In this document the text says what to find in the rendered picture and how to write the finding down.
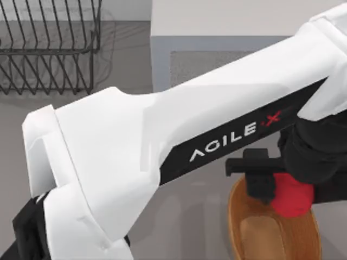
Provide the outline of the brown wooden bowl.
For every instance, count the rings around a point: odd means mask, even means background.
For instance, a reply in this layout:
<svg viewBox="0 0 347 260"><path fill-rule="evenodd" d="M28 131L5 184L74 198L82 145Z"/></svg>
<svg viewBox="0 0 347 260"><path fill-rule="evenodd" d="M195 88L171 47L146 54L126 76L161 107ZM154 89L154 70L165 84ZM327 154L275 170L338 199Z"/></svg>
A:
<svg viewBox="0 0 347 260"><path fill-rule="evenodd" d="M227 221L234 260L323 260L313 211L293 218L276 214L248 196L245 176L231 189Z"/></svg>

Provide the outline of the red cup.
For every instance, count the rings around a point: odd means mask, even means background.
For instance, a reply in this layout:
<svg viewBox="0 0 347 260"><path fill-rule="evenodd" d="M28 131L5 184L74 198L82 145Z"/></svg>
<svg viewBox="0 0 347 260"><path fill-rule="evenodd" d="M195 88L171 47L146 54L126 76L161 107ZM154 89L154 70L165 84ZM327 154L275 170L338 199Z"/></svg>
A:
<svg viewBox="0 0 347 260"><path fill-rule="evenodd" d="M274 211L283 217L299 217L311 209L314 186L295 180L288 173L276 173L275 198L271 202Z"/></svg>

